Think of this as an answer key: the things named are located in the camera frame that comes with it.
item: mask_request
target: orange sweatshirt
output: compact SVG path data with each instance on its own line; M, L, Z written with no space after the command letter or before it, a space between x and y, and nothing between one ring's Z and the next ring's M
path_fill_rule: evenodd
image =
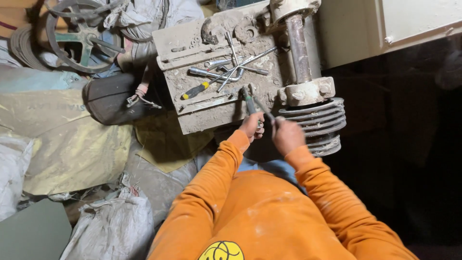
M174 200L148 260L417 260L306 146L285 160L294 185L236 173L249 147L237 130Z

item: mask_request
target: left hand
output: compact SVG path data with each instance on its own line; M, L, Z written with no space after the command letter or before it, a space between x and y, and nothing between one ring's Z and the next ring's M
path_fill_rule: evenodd
M259 121L261 122L261 129L257 131ZM254 139L260 139L263 137L263 133L265 132L265 129L263 128L264 121L265 118L263 118L263 112L253 113L250 116L246 116L244 118L244 121L242 122L241 127L239 127L239 130L244 132L245 135L247 135L249 142L252 143Z

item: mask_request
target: right hand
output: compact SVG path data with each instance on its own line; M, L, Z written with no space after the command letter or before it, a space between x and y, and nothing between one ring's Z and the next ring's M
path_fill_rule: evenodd
M273 142L282 156L285 157L292 150L306 145L305 133L296 122L277 117L276 122L271 123L273 124Z

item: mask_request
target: yellow and black screwdriver handle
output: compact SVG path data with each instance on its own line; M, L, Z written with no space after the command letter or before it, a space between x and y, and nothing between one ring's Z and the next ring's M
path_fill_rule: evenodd
M183 94L181 97L183 100L191 99L197 94L201 93L202 91L206 90L210 84L208 82L203 82L202 84L198 85L197 87L193 87L190 90L188 90L185 94Z

